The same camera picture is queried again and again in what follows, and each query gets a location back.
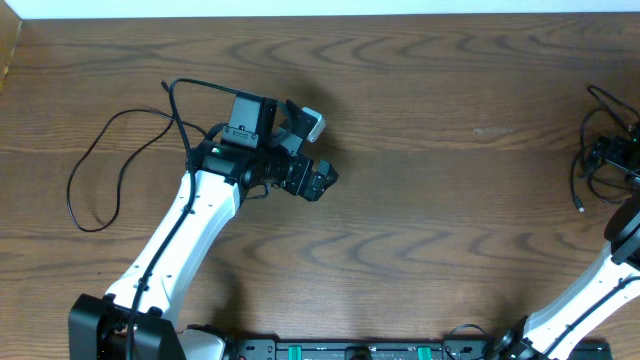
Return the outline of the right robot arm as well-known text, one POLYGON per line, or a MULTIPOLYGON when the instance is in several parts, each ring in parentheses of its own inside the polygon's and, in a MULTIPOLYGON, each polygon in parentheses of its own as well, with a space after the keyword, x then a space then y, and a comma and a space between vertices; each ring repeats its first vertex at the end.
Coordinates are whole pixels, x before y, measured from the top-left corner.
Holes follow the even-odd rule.
POLYGON ((620 203, 606 243, 578 279, 496 340, 488 359, 567 359, 581 340, 639 296, 639 195, 620 203))

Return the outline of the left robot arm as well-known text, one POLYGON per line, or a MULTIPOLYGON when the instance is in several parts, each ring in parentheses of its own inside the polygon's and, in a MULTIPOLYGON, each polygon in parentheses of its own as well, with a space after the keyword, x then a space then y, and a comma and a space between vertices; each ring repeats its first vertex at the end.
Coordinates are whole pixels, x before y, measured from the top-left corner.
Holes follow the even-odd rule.
POLYGON ((338 179, 301 152, 325 118, 292 101, 239 92, 229 123, 191 149, 174 202, 140 255, 101 298, 81 295, 68 317, 73 359, 224 359, 227 342, 206 327, 175 329, 190 284, 249 191, 279 187, 309 202, 338 179))

